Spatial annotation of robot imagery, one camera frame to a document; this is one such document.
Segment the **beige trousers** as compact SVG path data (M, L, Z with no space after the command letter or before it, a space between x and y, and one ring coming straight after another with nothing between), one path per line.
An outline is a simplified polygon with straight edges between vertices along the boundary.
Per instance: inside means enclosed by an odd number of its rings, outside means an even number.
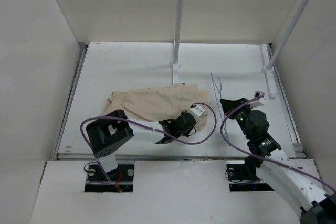
M207 91L196 84L114 91L106 101L103 115L123 110L133 119L155 122L177 118L194 103L208 103Z

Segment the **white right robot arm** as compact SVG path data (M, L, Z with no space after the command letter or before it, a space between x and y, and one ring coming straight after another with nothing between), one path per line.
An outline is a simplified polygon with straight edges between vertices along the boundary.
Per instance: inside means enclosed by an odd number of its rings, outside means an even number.
M335 223L335 194L315 184L318 178L298 169L280 144L269 134L267 116L251 104L261 99L221 99L225 119L236 120L249 152L239 164L235 180L262 180L295 212L300 223Z

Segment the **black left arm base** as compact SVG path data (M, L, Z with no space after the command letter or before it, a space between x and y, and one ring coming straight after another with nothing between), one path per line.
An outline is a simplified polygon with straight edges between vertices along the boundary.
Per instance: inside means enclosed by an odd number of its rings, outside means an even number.
M95 162L86 164L83 170L87 173L86 193L131 193L133 192L134 164L120 164L116 170L102 172Z

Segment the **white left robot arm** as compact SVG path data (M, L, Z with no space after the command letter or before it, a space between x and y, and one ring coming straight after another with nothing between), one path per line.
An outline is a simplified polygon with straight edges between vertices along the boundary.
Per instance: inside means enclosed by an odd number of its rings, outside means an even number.
M138 132L145 141L158 145L170 144L175 141L179 142L182 136L191 136L196 130L196 123L204 114L205 110L201 106L194 105L175 119L145 124L130 120L123 110L115 110L106 116L98 116L90 120L85 128L86 142L89 143L94 158L98 161L101 177L110 182L118 175L115 152L134 137L135 132L132 126L152 131L149 134Z

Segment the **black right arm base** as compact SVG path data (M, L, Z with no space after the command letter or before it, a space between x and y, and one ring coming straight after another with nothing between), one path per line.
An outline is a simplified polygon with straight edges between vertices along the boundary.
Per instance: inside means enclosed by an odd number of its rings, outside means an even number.
M231 193L267 192L273 189L256 176L256 168L247 160L228 160L225 162L225 177Z

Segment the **white right rack pole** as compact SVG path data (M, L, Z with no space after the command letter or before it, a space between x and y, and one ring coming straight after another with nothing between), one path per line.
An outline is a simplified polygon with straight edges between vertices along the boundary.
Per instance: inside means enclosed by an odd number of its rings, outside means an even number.
M285 33L280 41L279 46L277 47L275 53L273 54L272 58L269 59L269 54L267 50L267 46L261 46L261 56L263 60L263 67L262 72L266 78L266 85L267 85L267 93L271 99L274 99L277 96L277 88L274 78L274 65L277 57L280 55L282 49L284 48L286 42L288 41L292 31L294 30L298 20L300 19L303 11L305 10L307 4L310 0L301 0L300 5L298 6L293 18L291 19Z

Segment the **white rack pole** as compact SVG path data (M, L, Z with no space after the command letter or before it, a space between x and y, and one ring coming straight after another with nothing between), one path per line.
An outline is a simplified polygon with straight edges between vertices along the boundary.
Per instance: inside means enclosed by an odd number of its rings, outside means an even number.
M177 84L179 82L179 68L181 66L179 60L179 50L180 50L180 37L181 37L181 24L182 24L182 9L183 9L183 0L177 0L175 34L173 40L173 58L171 61L172 84Z
M300 19L303 11L305 10L307 4L310 0L301 0L300 5L298 6L293 18L291 19L285 33L280 41L279 46L277 47L275 53L273 54L272 58L269 59L269 54L267 50L267 46L261 46L261 56L263 60L263 67L262 72L266 78L266 85L267 85L267 93L271 99L274 99L277 96L277 88L274 78L274 65L277 57L280 55L282 49L284 48L286 42L288 41L292 31L294 30L298 20Z

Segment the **white centre rack pole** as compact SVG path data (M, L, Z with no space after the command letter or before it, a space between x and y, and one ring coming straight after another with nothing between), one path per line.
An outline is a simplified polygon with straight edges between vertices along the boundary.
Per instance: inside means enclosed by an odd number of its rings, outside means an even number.
M183 9L183 0L177 0L175 34L173 40L173 58L171 61L172 84L177 84L179 82L179 68L181 66L179 60L179 50L180 50L180 37L181 37L181 24L182 24L182 9Z

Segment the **aluminium right frame rail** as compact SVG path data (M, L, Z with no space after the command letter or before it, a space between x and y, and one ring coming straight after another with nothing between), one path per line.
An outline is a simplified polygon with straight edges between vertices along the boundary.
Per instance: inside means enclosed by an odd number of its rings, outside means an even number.
M292 142L293 151L295 153L295 158L296 159L307 158L305 151L303 149L302 143L301 143L300 136L298 134L298 130L297 130L297 127L296 127L296 124L295 124L295 121L292 115L292 111L290 109L288 99L287 99L284 87L282 85L281 77L279 75L276 64L273 65L273 68L274 68L273 76L274 76L276 91L277 91L277 94L279 95L281 107L284 112L284 117L286 120L290 139Z

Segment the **aluminium frame rail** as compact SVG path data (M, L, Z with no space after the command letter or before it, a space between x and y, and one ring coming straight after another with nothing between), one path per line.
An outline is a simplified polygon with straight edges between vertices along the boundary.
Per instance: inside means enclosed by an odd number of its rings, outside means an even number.
M116 154L116 159L122 160L160 160L160 161L173 161L173 160L243 160L245 156L163 156L163 155L123 155ZM92 154L56 154L55 160L90 160L94 159Z
M82 72L82 68L83 68L83 64L86 58L86 54L87 54L87 50L89 47L89 44L86 44L84 42L80 42L79 44L80 47L80 52L78 55L78 60L77 60L77 64L73 73L73 77L72 77L72 81L71 81L71 85L70 85L70 89L69 89L69 93L68 93L68 98L66 101L66 106L65 106L65 110L63 113L63 116L61 118L61 122L60 122L60 127L58 129L58 133L57 133L57 137L55 138L55 142L54 142L54 146L52 149L52 154L51 154L51 160L57 160L58 158L58 150L59 150L59 145L60 142L62 140L62 136L64 134L64 129L68 120L68 116L69 116L69 112L71 109L71 105L72 105L72 101L74 99L75 93L76 93L76 88L78 85L78 81Z
M282 85L281 77L279 75L276 64L273 65L273 68L274 68L273 76L274 76L276 91L277 91L277 94L279 95L281 107L284 112L284 117L286 120L290 139L292 142L293 151L295 153L295 158L296 159L307 158L305 151L303 149L302 143L301 143L300 136L298 134L298 130L297 130L297 127L296 127L296 124L295 124L295 121L292 115L292 111L290 109L288 99L287 99L284 87Z

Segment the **aluminium front frame rail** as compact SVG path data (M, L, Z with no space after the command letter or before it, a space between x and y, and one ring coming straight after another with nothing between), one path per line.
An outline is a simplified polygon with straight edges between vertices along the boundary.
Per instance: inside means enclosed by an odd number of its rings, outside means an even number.
M116 159L122 160L160 160L160 161L173 161L173 160L243 160L245 156L163 156L163 155L123 155L116 154ZM55 160L90 160L94 159L92 154L56 154Z

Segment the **aluminium left frame rail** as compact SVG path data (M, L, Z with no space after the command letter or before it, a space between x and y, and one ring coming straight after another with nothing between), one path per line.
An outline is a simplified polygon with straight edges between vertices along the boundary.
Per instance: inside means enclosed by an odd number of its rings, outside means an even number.
M69 116L69 112L71 109L71 105L72 105L72 101L74 99L75 93L76 93L76 88L78 85L78 81L82 72L82 68L83 68L83 64L86 58L86 54L87 54L87 50L89 47L89 44L86 44L84 42L80 42L79 44L80 47L80 52L78 55L78 60L77 60L77 64L73 73L73 77L72 77L72 81L71 81L71 85L70 85L70 89L69 89L69 93L68 93L68 98L66 101L66 106L65 106L65 110L63 113L63 116L61 118L61 122L60 122L60 127L58 129L58 133L57 133L57 137L55 138L55 142L54 142L54 146L52 149L52 154L51 154L51 160L57 160L58 158L58 150L59 150L59 145L60 142L62 140L62 136L64 134L64 129L68 120L68 116Z

